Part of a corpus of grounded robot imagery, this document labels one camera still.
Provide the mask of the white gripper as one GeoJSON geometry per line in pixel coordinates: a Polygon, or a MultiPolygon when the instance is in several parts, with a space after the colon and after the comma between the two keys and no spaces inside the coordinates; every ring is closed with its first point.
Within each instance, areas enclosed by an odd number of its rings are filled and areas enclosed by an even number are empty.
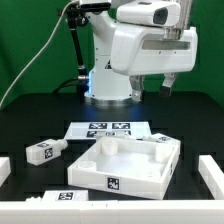
{"type": "Polygon", "coordinates": [[[112,70],[127,75],[132,88],[132,99],[142,100],[143,76],[164,75],[159,95],[169,97],[177,74],[194,67],[198,37],[196,28],[185,30],[179,40],[165,40],[164,29],[121,24],[115,30],[110,63],[112,70]]]}

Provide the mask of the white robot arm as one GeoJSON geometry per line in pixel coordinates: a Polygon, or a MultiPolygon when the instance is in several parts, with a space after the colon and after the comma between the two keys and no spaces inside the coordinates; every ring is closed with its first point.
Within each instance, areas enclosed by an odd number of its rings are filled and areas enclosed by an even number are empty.
{"type": "Polygon", "coordinates": [[[119,107],[142,100],[144,78],[162,74],[160,94],[171,94],[177,75],[193,69],[198,36],[189,25],[194,0],[92,0],[87,18],[94,67],[85,101],[119,107]]]}

